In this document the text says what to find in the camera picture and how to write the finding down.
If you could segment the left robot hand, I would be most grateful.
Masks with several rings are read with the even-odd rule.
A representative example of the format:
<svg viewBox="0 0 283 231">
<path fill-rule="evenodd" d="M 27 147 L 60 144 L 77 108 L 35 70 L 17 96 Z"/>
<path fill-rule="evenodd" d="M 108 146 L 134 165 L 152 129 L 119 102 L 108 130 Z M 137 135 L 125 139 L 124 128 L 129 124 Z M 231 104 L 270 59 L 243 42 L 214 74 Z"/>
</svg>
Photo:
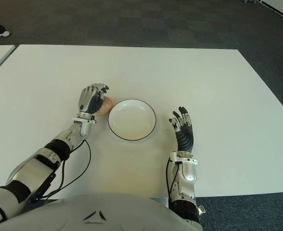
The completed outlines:
<svg viewBox="0 0 283 231">
<path fill-rule="evenodd" d="M 104 95 L 109 90 L 105 84 L 95 83 L 87 86 L 81 92 L 78 107 L 80 113 L 94 114 L 102 106 Z"/>
</svg>

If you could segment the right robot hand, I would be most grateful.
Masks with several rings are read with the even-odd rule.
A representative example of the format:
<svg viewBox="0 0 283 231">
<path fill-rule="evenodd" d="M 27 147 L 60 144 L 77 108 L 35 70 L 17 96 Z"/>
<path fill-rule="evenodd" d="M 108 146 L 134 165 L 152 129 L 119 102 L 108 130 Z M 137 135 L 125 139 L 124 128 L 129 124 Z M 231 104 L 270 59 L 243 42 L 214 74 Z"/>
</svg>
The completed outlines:
<svg viewBox="0 0 283 231">
<path fill-rule="evenodd" d="M 190 115 L 188 111 L 180 106 L 180 114 L 173 111 L 173 118 L 169 119 L 175 133 L 178 152 L 191 153 L 194 145 L 194 134 Z"/>
</svg>

